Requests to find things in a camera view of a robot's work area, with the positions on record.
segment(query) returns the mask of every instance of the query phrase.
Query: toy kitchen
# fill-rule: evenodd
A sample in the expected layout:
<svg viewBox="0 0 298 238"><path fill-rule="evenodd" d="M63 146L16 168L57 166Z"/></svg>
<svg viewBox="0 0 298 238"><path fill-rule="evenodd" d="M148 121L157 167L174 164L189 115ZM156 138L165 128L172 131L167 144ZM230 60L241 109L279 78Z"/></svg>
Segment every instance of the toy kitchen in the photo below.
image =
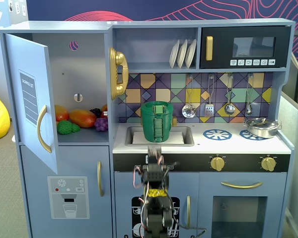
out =
<svg viewBox="0 0 298 238"><path fill-rule="evenodd" d="M280 238L285 19L0 30L33 238Z"/></svg>

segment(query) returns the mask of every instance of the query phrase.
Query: silver pot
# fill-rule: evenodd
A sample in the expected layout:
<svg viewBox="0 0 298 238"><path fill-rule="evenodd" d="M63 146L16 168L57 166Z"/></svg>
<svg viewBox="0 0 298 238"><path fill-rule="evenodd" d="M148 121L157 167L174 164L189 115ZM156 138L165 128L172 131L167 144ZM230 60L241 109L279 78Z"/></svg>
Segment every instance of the silver pot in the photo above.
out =
<svg viewBox="0 0 298 238"><path fill-rule="evenodd" d="M250 133L263 138L274 137L277 134L277 130L282 129L281 123L279 124L267 118L248 119L246 122L243 122L243 126L246 126Z"/></svg>

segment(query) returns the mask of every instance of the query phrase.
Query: oven window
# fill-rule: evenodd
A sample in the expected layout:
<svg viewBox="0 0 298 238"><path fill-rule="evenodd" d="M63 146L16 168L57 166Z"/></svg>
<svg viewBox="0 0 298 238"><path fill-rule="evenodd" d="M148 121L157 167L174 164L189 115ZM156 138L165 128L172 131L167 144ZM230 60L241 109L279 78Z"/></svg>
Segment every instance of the oven window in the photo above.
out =
<svg viewBox="0 0 298 238"><path fill-rule="evenodd" d="M274 55L275 37L234 38L233 57L271 57Z"/></svg>
<svg viewBox="0 0 298 238"><path fill-rule="evenodd" d="M260 238L267 197L214 196L212 238Z"/></svg>

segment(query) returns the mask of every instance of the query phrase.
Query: cabinet door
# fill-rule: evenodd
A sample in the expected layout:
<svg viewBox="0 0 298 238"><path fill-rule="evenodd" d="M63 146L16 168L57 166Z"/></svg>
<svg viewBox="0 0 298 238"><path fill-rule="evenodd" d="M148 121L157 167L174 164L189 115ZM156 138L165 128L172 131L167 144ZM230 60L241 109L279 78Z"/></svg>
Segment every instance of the cabinet door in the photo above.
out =
<svg viewBox="0 0 298 238"><path fill-rule="evenodd" d="M34 238L112 237L109 149L107 146L60 146L58 176L87 177L89 219L52 219L48 176L55 174L26 146L21 146L31 230ZM101 188L98 189L98 162Z"/></svg>
<svg viewBox="0 0 298 238"><path fill-rule="evenodd" d="M57 174L58 143L48 48L9 34L5 42L20 141Z"/></svg>
<svg viewBox="0 0 298 238"><path fill-rule="evenodd" d="M136 183L140 183L140 176L136 174ZM182 225L188 224L188 209L191 211L190 226L197 225L198 212L199 173L170 172L169 195L173 199L175 217ZM134 189L133 173L115 172L115 197L116 197L116 232L117 238L137 238L140 227L140 201L143 187ZM188 208L187 197L190 197ZM174 238L187 238L196 236L196 230L186 230L178 227L174 222L168 230L168 236Z"/></svg>
<svg viewBox="0 0 298 238"><path fill-rule="evenodd" d="M200 173L204 238L276 238L286 173Z"/></svg>

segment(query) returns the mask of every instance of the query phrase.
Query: stove knob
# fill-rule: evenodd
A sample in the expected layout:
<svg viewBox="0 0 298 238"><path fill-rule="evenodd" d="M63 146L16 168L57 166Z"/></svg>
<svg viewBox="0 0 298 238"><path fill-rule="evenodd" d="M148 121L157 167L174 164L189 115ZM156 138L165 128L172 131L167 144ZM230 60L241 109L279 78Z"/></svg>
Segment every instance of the stove knob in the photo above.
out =
<svg viewBox="0 0 298 238"><path fill-rule="evenodd" d="M222 159L220 156L216 156L211 159L211 167L217 171L221 171L224 167L224 159Z"/></svg>
<svg viewBox="0 0 298 238"><path fill-rule="evenodd" d="M261 165L263 169L272 172L276 166L276 161L272 157L266 157L262 159Z"/></svg>

